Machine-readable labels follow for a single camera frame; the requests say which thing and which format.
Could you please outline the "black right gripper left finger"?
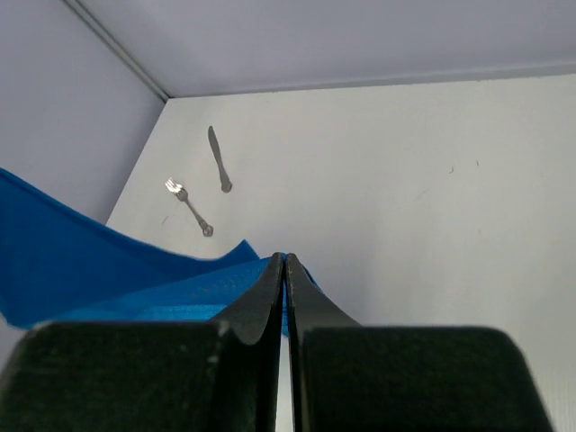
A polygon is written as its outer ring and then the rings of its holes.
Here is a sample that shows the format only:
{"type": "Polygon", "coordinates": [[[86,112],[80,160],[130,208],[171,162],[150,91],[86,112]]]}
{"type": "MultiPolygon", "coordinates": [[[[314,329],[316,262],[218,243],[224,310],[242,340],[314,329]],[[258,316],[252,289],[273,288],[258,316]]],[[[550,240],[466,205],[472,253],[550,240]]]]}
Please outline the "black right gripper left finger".
{"type": "Polygon", "coordinates": [[[4,431],[271,431],[284,260],[205,322],[56,322],[1,376],[4,431]]]}

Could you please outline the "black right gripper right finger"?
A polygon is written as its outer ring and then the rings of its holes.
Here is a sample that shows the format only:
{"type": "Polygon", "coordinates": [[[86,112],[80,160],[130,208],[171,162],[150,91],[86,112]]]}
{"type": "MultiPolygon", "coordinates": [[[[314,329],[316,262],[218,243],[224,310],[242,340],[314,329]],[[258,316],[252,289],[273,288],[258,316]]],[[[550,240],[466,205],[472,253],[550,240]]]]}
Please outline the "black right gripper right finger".
{"type": "Polygon", "coordinates": [[[549,431],[527,362],[486,327],[366,327],[284,261],[299,431],[549,431]]]}

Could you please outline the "blue cloth napkin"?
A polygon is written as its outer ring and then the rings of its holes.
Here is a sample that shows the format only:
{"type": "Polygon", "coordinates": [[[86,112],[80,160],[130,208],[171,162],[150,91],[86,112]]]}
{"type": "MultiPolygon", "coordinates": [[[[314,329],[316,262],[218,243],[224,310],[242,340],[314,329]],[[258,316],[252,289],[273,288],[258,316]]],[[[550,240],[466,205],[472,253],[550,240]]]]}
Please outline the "blue cloth napkin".
{"type": "Polygon", "coordinates": [[[245,293],[266,264],[246,241],[217,258],[166,251],[1,173],[1,313],[14,327],[208,320],[245,293]]]}

